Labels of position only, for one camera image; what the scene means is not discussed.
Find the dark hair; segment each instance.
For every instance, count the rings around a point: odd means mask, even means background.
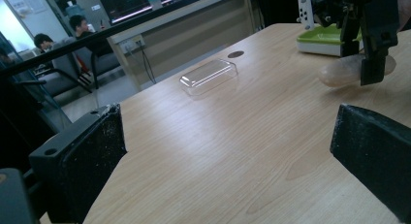
[[[85,20],[84,16],[79,16],[79,15],[75,15],[75,16],[71,16],[70,17],[70,26],[73,28],[73,30],[76,31],[76,27],[80,27],[81,26],[81,22]]]
[[[43,33],[39,33],[34,37],[34,45],[37,48],[41,48],[40,45],[43,42],[52,42],[52,39],[51,39],[51,37],[49,37],[48,35],[43,34]]]

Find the transparent plastic box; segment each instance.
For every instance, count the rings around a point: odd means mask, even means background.
[[[179,81],[188,95],[198,96],[236,76],[236,64],[216,59],[183,75]]]

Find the black chair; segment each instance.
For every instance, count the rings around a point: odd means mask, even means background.
[[[72,37],[66,38],[61,42],[54,43],[52,49],[61,48],[73,41],[75,41],[75,39]],[[82,76],[79,63],[72,52],[54,58],[51,62],[54,68],[37,74],[39,80],[46,81],[44,88],[51,96],[59,95],[77,86],[81,86],[84,90],[91,93],[91,90],[86,87],[87,80]]]
[[[98,76],[120,66],[120,63],[113,52],[97,56],[90,49],[84,47],[77,49],[75,54],[78,59],[84,63],[85,67],[93,73],[96,89],[99,88],[99,82],[97,80]]]

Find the table surface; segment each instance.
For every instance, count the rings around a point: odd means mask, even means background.
[[[330,144],[341,103],[411,126],[411,31],[383,82],[340,88],[318,81],[336,58],[299,52],[302,32],[272,25],[122,102],[128,153],[85,223],[397,223]],[[179,78],[217,58],[237,77],[188,96]]]

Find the robotic arm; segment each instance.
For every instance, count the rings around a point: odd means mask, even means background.
[[[361,85],[382,81],[388,48],[398,43],[397,0],[311,0],[311,7],[317,23],[341,28],[343,57],[359,53],[359,43],[353,40],[361,29],[365,52]]]

